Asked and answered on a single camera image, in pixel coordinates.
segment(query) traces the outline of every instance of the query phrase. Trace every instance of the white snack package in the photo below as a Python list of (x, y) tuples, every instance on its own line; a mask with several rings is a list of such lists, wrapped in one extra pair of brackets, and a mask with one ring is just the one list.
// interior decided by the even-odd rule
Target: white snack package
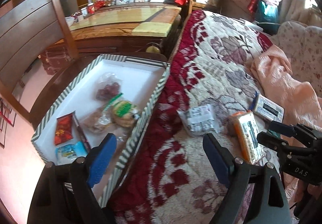
[(177, 110), (177, 112), (184, 128), (192, 137), (202, 136), (211, 131), (216, 133), (220, 131), (220, 123), (210, 104), (190, 108), (185, 112)]

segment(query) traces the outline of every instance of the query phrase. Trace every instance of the bag of red dates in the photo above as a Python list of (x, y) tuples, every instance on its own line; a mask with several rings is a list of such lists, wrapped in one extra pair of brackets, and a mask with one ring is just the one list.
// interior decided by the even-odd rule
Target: bag of red dates
[(120, 94), (121, 80), (113, 73), (105, 73), (101, 76), (96, 92), (96, 99), (99, 101), (110, 101), (113, 97)]

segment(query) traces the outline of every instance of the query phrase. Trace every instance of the bed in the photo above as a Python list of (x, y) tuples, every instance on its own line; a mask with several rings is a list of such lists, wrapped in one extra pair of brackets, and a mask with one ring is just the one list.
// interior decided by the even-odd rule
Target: bed
[[(186, 20), (171, 57), (171, 73), (153, 113), (127, 185), (109, 201), (118, 223), (209, 223), (226, 194), (202, 148), (188, 137), (177, 110), (212, 104), (221, 122), (219, 143), (241, 156), (238, 139), (227, 132), (229, 115), (246, 111), (262, 91), (250, 63), (272, 45), (263, 34), (208, 11)], [(265, 123), (256, 118), (260, 130)], [(259, 162), (278, 168), (276, 153), (265, 148)], [(250, 185), (236, 223), (251, 199)]]

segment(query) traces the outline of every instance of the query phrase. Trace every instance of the pink blanket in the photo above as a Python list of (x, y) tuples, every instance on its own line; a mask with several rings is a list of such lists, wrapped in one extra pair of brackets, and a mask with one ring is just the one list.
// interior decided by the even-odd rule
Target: pink blanket
[[(291, 64), (280, 48), (273, 45), (256, 57), (251, 70), (262, 85), (265, 96), (285, 109), (283, 123), (302, 123), (322, 131), (322, 99), (317, 97), (309, 82), (292, 78)], [(294, 138), (285, 140), (290, 145), (302, 146)], [(285, 174), (285, 182), (287, 196), (292, 200), (297, 179)]]

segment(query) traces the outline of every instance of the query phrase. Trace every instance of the blue gripper pad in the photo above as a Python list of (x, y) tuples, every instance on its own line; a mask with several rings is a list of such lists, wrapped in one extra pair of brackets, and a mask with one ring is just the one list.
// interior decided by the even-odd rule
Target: blue gripper pad
[(107, 166), (116, 150), (116, 137), (114, 134), (107, 134), (98, 147), (92, 148), (86, 157), (88, 171), (87, 184), (92, 188), (99, 183), (107, 169)]
[(203, 136), (202, 146), (219, 182), (229, 188), (234, 171), (233, 156), (228, 149), (220, 146), (212, 134)]

